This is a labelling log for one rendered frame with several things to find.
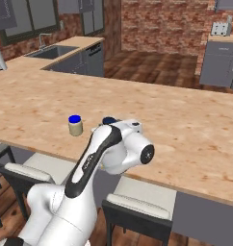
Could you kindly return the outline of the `grey base cupboards by sink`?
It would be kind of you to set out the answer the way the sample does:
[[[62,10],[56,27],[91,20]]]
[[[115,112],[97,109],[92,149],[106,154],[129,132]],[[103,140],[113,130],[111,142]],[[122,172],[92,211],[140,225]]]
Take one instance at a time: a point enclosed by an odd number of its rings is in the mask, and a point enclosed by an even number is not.
[[[87,74],[86,54],[85,52],[79,52],[68,58],[65,58],[62,61],[58,61],[54,64],[45,67],[45,70],[86,75]]]

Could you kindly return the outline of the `grey base cupboards by toaster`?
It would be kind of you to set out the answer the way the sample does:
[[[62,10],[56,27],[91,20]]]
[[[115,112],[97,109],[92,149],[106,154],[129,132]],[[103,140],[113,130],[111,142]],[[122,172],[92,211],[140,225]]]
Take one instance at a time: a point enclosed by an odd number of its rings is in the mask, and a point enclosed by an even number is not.
[[[231,87],[233,81],[233,42],[208,41],[199,83]]]

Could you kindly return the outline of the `silver tap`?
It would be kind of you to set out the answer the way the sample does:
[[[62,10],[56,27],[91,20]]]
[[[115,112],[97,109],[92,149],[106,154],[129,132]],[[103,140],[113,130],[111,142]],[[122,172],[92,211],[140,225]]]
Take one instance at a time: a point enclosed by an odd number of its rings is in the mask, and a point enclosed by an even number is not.
[[[43,37],[51,37],[52,34],[50,33],[40,33],[39,34],[39,50],[42,50],[46,45],[45,41],[42,40]]]

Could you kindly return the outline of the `grey dishwasher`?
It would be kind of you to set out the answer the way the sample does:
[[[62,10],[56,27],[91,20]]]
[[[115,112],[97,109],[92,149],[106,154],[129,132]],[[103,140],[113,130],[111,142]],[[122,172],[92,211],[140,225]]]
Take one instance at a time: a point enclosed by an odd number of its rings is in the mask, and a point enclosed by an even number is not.
[[[88,74],[94,77],[104,76],[103,43],[94,44],[86,50]]]

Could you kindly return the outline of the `dark blue lidded jar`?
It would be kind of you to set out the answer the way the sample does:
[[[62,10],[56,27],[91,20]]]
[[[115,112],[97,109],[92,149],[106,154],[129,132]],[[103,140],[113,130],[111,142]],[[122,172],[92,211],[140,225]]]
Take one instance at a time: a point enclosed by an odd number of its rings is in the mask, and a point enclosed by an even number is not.
[[[117,120],[111,116],[106,116],[102,119],[103,125],[109,125],[109,124],[116,123],[116,122]]]

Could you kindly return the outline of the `grey wall cupboard over toaster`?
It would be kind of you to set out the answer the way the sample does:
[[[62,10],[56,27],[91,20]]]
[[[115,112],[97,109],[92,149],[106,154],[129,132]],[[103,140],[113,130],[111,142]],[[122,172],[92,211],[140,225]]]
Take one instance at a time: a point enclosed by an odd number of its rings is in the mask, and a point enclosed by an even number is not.
[[[233,0],[216,0],[216,10],[233,11]]]

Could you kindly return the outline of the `silver toaster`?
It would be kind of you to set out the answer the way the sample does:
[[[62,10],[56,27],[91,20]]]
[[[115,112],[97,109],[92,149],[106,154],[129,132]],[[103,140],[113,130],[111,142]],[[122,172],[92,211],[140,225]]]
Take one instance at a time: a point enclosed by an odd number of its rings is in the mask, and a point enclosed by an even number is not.
[[[232,15],[228,15],[225,22],[214,22],[211,29],[211,35],[229,37],[232,30],[232,18]]]

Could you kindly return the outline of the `grey wall cupboard over dishwasher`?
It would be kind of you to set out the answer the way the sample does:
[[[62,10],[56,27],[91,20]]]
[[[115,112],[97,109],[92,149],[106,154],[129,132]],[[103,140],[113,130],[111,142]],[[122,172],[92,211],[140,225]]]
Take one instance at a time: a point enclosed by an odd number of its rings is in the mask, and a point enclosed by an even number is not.
[[[57,0],[57,2],[60,14],[92,12],[103,4],[103,0]]]

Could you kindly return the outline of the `grey steel sink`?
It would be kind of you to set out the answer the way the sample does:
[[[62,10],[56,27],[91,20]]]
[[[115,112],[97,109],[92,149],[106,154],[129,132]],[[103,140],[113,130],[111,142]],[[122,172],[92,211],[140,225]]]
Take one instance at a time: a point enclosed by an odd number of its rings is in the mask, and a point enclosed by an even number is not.
[[[32,54],[27,54],[27,57],[54,60],[76,49],[77,49],[76,46],[53,45],[53,46],[38,50],[37,52],[34,52]]]

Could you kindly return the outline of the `mayonnaise jar with blue lid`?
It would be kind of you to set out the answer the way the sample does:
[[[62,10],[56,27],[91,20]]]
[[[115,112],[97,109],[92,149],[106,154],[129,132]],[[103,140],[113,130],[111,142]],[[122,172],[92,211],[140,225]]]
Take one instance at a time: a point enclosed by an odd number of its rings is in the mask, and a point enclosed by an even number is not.
[[[80,115],[73,114],[68,118],[69,133],[79,136],[83,133],[83,123]]]

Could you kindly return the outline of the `narrow dark framed window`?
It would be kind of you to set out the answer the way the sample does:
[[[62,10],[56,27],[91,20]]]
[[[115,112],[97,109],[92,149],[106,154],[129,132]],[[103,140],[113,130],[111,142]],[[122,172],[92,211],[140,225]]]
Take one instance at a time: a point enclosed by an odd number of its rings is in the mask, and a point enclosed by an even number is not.
[[[94,10],[81,14],[84,36],[95,36],[104,31],[104,0],[92,0]]]

